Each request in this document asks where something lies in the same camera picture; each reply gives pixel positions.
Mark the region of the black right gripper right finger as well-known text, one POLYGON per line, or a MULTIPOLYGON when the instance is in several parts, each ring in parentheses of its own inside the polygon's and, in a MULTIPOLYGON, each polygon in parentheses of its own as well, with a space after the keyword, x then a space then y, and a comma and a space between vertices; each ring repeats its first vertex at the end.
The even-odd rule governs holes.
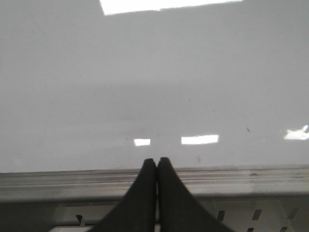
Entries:
POLYGON ((157 166, 159 221, 162 232, 230 232, 198 203, 176 174, 169 158, 157 166))

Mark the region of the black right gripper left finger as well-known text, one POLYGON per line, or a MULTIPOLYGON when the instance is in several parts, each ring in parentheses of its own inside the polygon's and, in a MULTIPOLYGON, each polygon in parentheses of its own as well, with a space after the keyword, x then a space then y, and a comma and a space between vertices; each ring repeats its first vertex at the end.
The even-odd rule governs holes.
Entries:
POLYGON ((156 216, 156 164, 146 159, 119 204, 94 227, 94 232, 153 232, 156 216))

